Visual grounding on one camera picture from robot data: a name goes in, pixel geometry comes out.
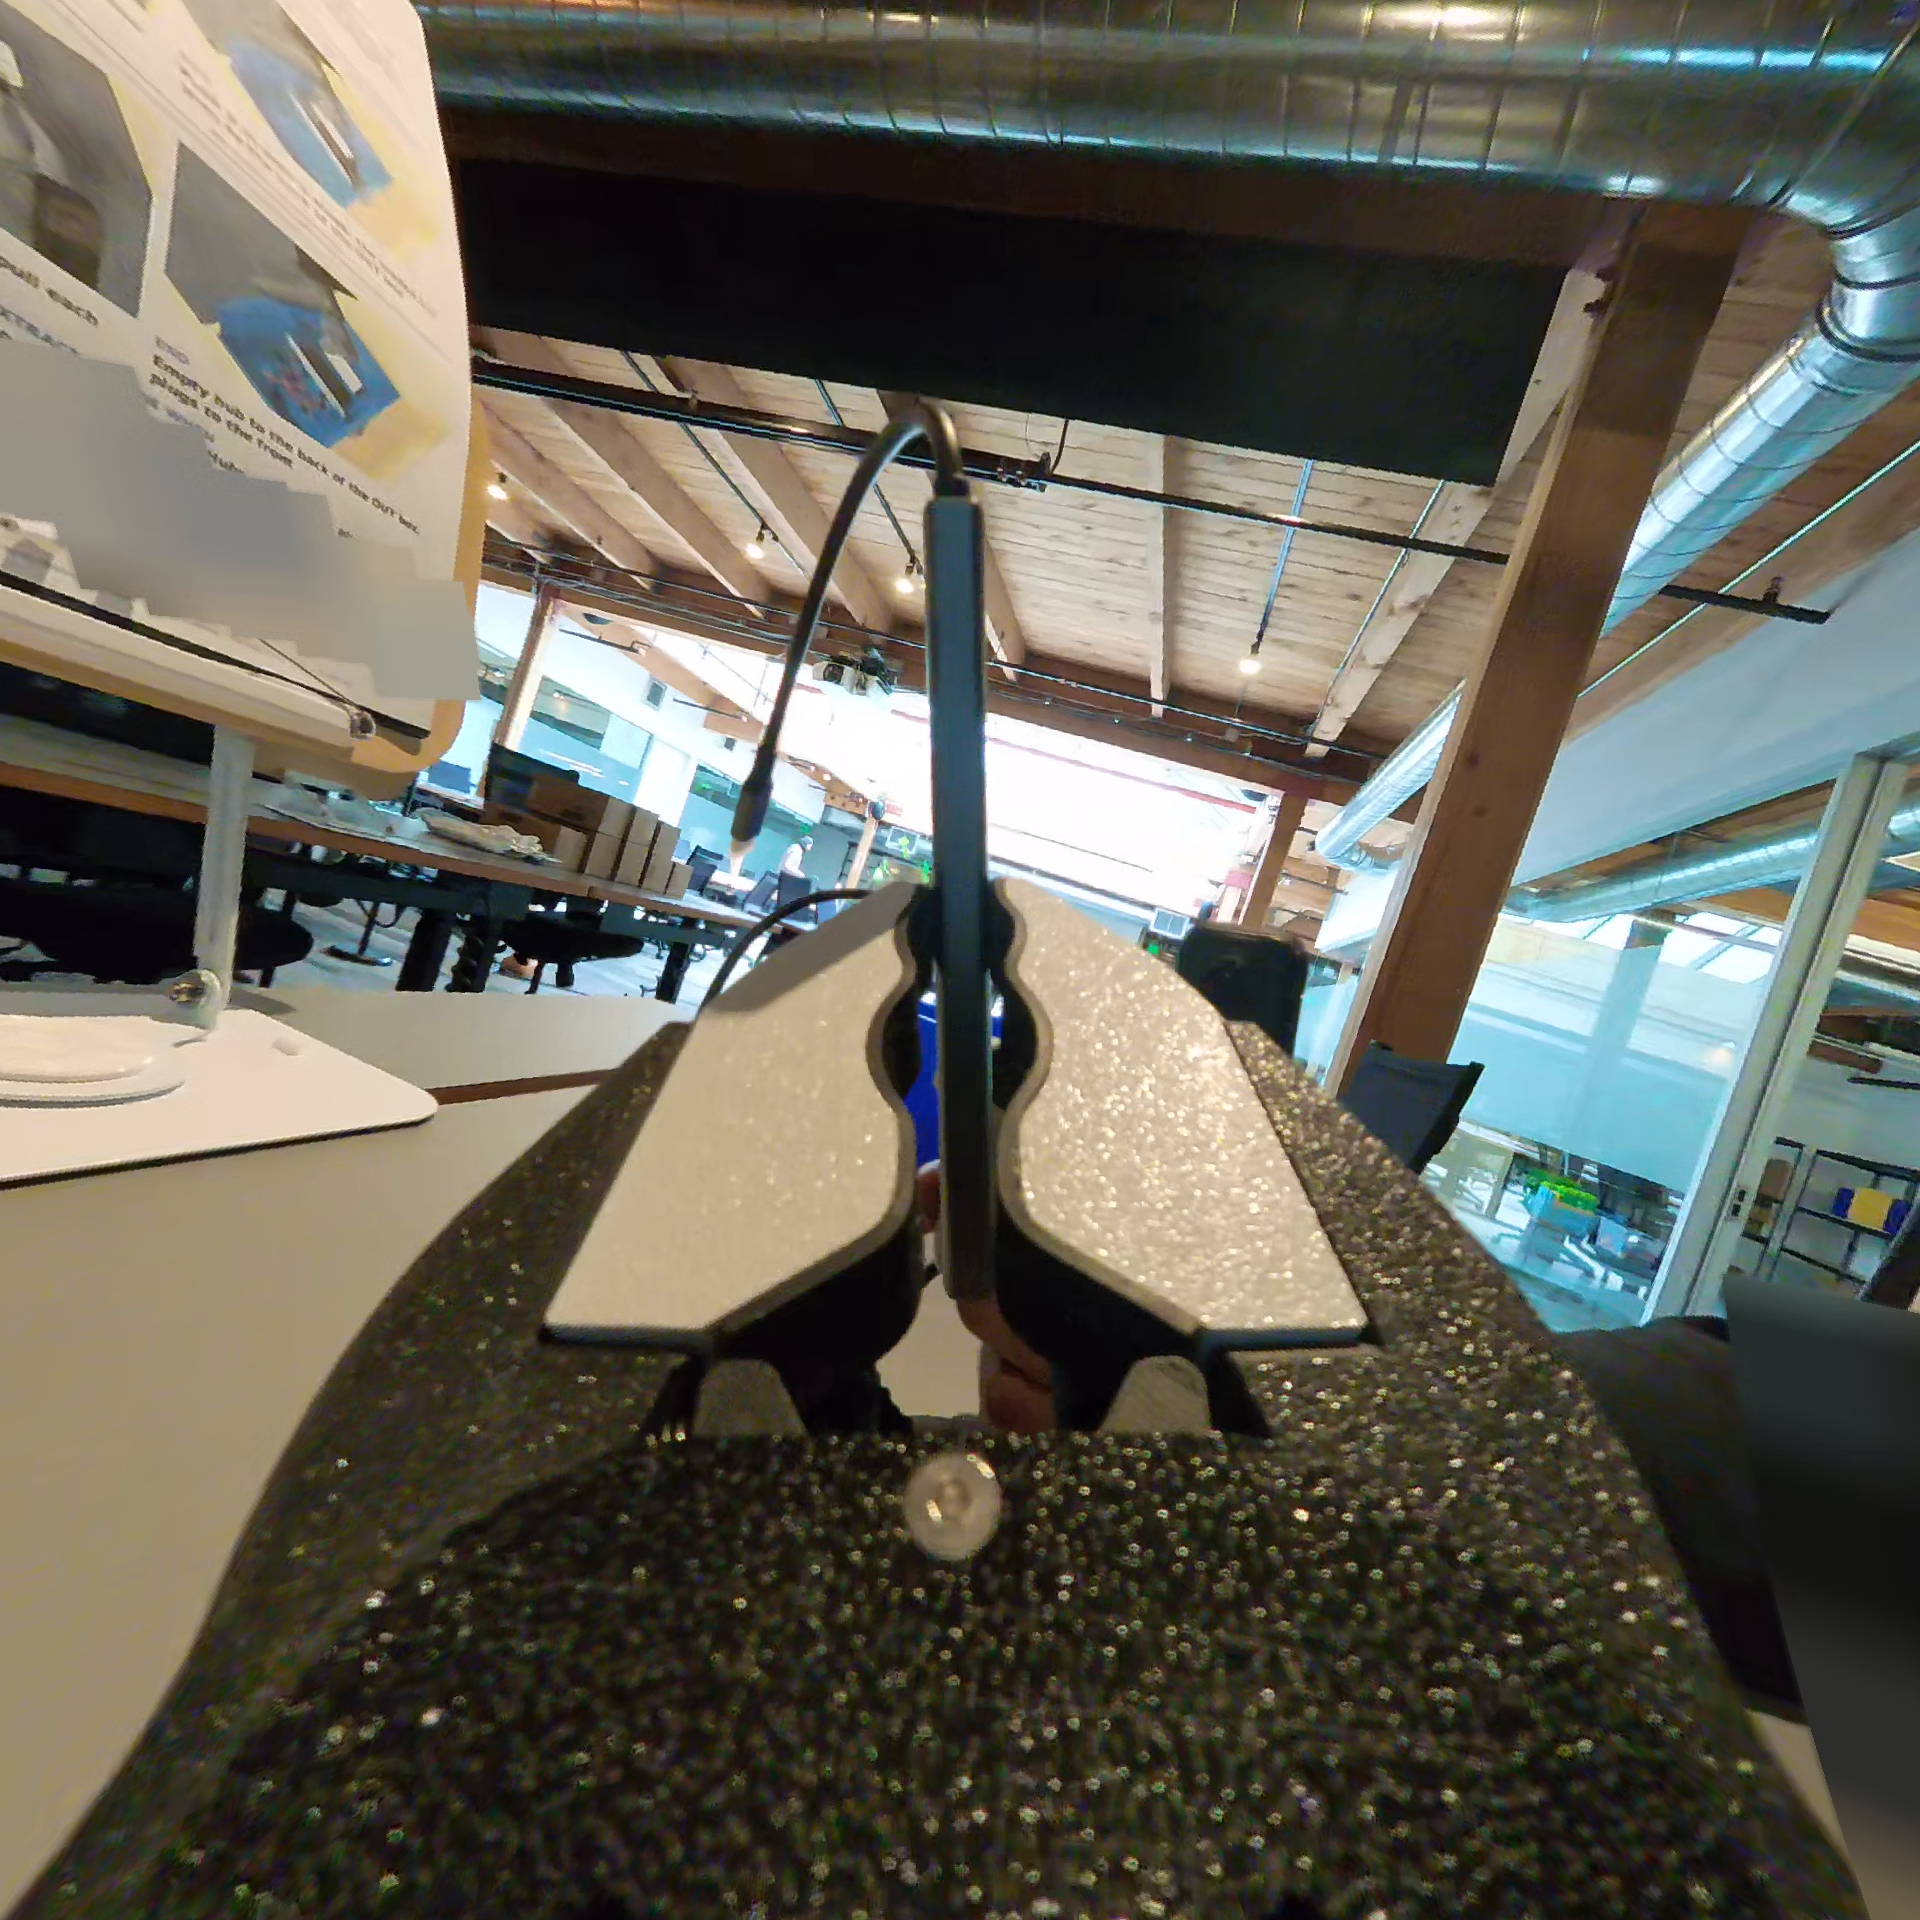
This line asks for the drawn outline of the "white document stand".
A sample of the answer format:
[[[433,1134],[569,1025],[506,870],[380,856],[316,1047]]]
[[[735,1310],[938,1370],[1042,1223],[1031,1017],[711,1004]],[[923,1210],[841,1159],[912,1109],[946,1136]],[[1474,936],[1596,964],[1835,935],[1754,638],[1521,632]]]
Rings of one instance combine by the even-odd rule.
[[[4,1185],[429,1119],[433,1095],[231,1007],[257,757],[356,772],[372,711],[272,642],[83,586],[56,525],[15,514],[4,657],[213,725],[188,966],[4,985]]]

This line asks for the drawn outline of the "silver ventilation duct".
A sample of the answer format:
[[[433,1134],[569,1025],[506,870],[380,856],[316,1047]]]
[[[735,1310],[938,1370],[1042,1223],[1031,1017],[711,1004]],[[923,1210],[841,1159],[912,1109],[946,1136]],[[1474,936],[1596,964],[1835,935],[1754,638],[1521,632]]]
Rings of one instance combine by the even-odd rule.
[[[445,104],[1317,164],[1792,217],[1832,287],[1669,460],[1605,625],[1916,381],[1916,5],[418,5]]]

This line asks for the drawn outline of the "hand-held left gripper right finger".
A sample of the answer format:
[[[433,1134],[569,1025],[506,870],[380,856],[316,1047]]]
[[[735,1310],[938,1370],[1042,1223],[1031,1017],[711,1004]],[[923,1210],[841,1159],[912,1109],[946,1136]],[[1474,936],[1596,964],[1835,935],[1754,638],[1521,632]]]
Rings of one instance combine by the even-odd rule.
[[[1217,1410],[1232,1358],[1365,1343],[1223,1014],[1036,881],[995,892],[1003,1039],[1031,1042],[996,1132],[996,1308],[1048,1358],[1060,1424],[1098,1428],[1143,1359],[1191,1367]]]

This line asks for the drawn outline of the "wooden post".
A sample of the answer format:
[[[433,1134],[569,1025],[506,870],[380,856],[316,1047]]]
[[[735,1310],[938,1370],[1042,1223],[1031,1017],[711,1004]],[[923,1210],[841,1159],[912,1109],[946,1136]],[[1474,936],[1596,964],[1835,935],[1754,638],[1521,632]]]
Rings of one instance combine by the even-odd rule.
[[[1743,208],[1659,204],[1629,225],[1368,951],[1331,1093],[1377,1042],[1420,1060],[1452,1052],[1754,222]]]

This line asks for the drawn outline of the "wooden office desk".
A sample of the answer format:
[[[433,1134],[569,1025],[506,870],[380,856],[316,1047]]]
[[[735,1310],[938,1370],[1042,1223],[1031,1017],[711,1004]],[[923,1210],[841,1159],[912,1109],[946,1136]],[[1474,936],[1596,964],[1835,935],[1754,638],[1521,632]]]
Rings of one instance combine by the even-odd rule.
[[[4,759],[4,866],[84,878],[171,880],[201,863],[209,800],[109,783]],[[245,896],[396,904],[416,930],[400,962],[404,992],[429,992],[450,968],[455,992],[480,992],[511,922],[561,918],[565,933],[668,949],[656,993],[681,992],[688,958],[754,925],[753,914],[696,896],[663,896],[567,873],[551,862],[461,848],[416,820],[377,829],[307,822],[272,810],[277,785],[259,783],[241,866]]]

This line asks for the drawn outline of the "black office chair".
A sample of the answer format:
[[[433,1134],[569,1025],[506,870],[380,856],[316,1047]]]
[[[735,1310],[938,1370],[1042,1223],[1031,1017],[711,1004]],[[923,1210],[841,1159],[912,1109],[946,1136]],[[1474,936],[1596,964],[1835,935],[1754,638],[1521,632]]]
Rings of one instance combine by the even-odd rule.
[[[1449,1142],[1481,1062],[1431,1062],[1375,1039],[1360,1056],[1339,1104],[1410,1172],[1421,1172]]]

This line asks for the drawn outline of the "metal shelf rack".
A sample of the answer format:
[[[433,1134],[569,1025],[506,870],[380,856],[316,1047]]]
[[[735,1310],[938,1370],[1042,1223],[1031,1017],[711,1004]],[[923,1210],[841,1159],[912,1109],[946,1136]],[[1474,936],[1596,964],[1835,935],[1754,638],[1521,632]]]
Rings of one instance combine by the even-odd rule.
[[[1760,1279],[1864,1295],[1916,1192],[1916,1168],[1778,1136],[1738,1250]]]

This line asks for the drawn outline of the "grey usb hub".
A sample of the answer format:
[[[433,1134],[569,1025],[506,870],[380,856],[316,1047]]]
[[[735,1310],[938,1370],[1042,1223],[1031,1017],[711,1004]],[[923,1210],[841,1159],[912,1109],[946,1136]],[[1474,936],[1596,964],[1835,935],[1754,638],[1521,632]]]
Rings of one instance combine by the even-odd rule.
[[[985,796],[985,533],[969,490],[964,455],[949,414],[929,399],[903,399],[860,452],[832,514],[787,648],[773,711],[741,785],[732,854],[756,838],[776,782],[777,743],[832,572],[852,521],[887,465],[921,440],[932,461],[932,497],[923,518],[925,693],[931,741],[932,880],[929,956],[939,1031],[943,1270],[962,1300],[995,1290],[996,1190],[992,1138],[992,887]]]

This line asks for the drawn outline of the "printed instruction sheet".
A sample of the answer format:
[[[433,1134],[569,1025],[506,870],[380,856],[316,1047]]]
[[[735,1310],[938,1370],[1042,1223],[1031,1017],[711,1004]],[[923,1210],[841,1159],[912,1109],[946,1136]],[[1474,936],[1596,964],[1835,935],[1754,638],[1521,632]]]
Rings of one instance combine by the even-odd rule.
[[[4,340],[450,575],[466,294],[413,8],[12,1],[2,64]]]

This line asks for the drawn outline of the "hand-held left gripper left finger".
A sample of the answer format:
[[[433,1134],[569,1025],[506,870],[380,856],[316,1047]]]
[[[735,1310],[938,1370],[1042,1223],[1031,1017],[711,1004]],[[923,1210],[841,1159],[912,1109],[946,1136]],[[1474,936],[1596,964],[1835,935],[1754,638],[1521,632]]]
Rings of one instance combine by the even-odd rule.
[[[843,1424],[925,1287],[917,1138],[919,888],[893,881],[688,1025],[544,1312],[544,1332],[773,1369]]]

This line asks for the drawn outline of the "row of cardboard boxes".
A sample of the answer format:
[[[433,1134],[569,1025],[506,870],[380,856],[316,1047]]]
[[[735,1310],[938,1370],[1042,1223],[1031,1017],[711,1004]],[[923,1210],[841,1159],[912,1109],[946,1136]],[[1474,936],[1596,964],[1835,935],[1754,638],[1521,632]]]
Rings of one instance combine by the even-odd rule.
[[[485,820],[532,836],[565,873],[672,893],[681,829],[647,806],[569,775],[496,765],[485,782]]]

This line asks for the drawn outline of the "dark grey flat panel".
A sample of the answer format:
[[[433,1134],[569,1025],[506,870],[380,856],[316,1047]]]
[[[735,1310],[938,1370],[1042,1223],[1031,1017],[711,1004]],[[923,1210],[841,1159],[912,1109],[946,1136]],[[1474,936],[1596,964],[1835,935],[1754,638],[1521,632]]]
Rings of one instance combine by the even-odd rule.
[[[1809,1712],[1916,1740],[1916,1312],[1752,1278],[1724,1288],[1767,1575]]]

